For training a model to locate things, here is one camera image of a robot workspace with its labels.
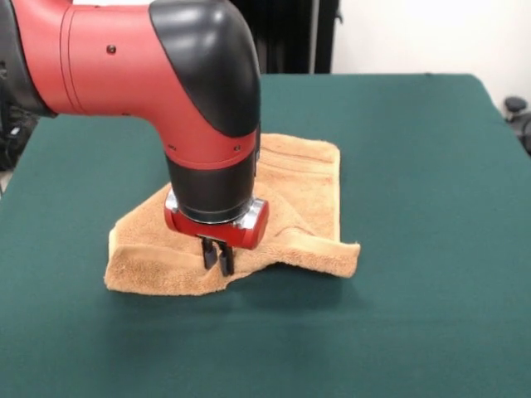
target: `white wall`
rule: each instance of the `white wall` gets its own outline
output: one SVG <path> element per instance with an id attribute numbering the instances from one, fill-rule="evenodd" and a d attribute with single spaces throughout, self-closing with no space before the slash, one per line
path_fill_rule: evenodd
<path id="1" fill-rule="evenodd" d="M 334 73 L 466 72 L 531 102 L 531 0 L 341 0 Z"/>

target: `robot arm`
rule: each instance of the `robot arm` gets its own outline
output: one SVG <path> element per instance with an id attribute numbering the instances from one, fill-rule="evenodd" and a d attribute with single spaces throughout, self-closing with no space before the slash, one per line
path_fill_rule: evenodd
<path id="1" fill-rule="evenodd" d="M 260 148 L 260 72 L 245 20 L 226 0 L 74 6 L 0 0 L 0 85 L 44 117 L 134 116 L 157 130 L 172 190 L 170 229 L 220 246 L 255 248 L 268 217 L 253 197 Z"/>

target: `brown towel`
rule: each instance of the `brown towel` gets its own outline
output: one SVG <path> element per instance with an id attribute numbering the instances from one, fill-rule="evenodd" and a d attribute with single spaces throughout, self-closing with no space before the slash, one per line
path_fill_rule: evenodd
<path id="1" fill-rule="evenodd" d="M 262 134 L 255 194 L 270 203 L 264 238 L 235 249 L 235 274 L 205 270 L 201 241 L 170 231 L 163 205 L 169 185 L 118 220 L 110 232 L 108 289 L 150 295 L 200 295 L 223 290 L 274 263 L 351 277 L 360 245 L 339 237 L 339 150 L 331 143 Z"/>

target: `towel wrinkle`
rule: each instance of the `towel wrinkle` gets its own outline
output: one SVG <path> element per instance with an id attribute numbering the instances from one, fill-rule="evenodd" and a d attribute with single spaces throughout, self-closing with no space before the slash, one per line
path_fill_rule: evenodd
<path id="1" fill-rule="evenodd" d="M 339 149 L 279 133 L 263 133 L 261 146 L 255 194 L 269 201 L 270 220 L 255 250 L 234 249 L 234 275 L 223 277 L 219 266 L 206 270 L 200 240 L 166 227 L 166 184 L 110 231 L 107 288 L 147 295 L 212 294 L 276 263 L 352 277 L 361 246 L 340 240 Z"/>

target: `green table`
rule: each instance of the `green table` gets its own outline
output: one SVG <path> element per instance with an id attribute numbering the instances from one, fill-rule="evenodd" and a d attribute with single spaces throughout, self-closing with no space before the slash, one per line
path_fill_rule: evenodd
<path id="1" fill-rule="evenodd" d="M 111 293 L 110 228 L 168 180 L 158 137 L 43 120 L 0 201 L 0 396 L 531 396 L 531 163 L 483 85 L 265 76 L 263 123 L 340 147 L 355 276 Z"/>

